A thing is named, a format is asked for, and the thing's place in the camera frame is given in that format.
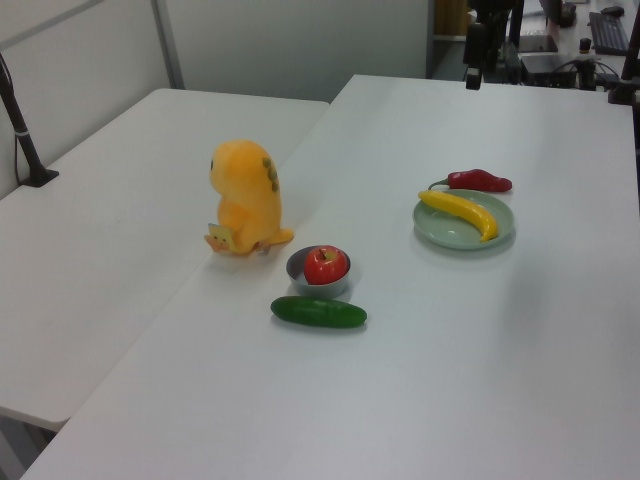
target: toy fruit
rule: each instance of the toy fruit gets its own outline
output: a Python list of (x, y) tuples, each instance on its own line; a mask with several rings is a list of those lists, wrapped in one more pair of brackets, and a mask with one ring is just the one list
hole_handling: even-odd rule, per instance
[(271, 303), (278, 318), (311, 327), (355, 328), (367, 319), (360, 307), (338, 300), (312, 297), (280, 297)]
[(222, 143), (213, 154), (209, 180), (221, 195), (219, 225), (205, 240), (216, 252), (249, 253), (285, 243), (293, 231), (280, 228), (282, 206), (275, 164), (250, 140)]
[(436, 185), (448, 185), (449, 188), (481, 190), (483, 192), (507, 192), (513, 187), (511, 180), (496, 177), (478, 168), (466, 172), (450, 173), (446, 180), (431, 184), (429, 190)]
[(432, 208), (450, 213), (473, 224), (480, 231), (481, 242), (498, 236), (498, 222), (494, 216), (486, 208), (471, 200), (437, 190), (424, 190), (418, 193), (418, 197)]
[(309, 285), (326, 285), (347, 274), (349, 262), (342, 250), (323, 245), (311, 250), (304, 262), (304, 278)]

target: yellow plush toy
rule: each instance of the yellow plush toy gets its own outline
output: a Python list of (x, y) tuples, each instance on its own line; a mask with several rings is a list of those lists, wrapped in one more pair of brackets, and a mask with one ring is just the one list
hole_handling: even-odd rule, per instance
[(280, 228), (280, 185), (273, 160), (250, 140), (221, 144), (213, 154), (209, 180), (222, 196), (218, 223), (205, 240), (215, 252), (244, 254), (293, 238)]

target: yellow banana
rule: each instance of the yellow banana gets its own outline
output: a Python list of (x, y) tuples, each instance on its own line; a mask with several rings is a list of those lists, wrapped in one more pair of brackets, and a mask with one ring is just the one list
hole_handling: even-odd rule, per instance
[(424, 203), (437, 210), (460, 217), (480, 230), (480, 241), (486, 242), (498, 236), (498, 222), (489, 211), (466, 198), (438, 190), (425, 190), (418, 193)]

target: green cucumber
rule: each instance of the green cucumber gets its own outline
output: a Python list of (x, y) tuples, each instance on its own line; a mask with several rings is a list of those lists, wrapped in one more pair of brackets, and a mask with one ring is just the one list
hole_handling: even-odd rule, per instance
[(367, 319), (360, 307), (313, 297), (280, 297), (271, 303), (271, 311), (285, 322), (311, 327), (355, 328)]

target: small bowl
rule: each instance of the small bowl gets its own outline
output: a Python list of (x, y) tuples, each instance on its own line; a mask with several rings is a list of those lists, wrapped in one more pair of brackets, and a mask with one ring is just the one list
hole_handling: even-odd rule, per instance
[(349, 271), (351, 270), (351, 259), (349, 255), (345, 253), (347, 257), (347, 273), (344, 274), (344, 277), (325, 285), (309, 285), (306, 278), (304, 278), (304, 261), (311, 250), (320, 246), (321, 245), (313, 245), (306, 247), (291, 255), (289, 260), (287, 260), (287, 273), (289, 274), (293, 288), (300, 295), (316, 298), (335, 298), (347, 288), (347, 279), (349, 277)]

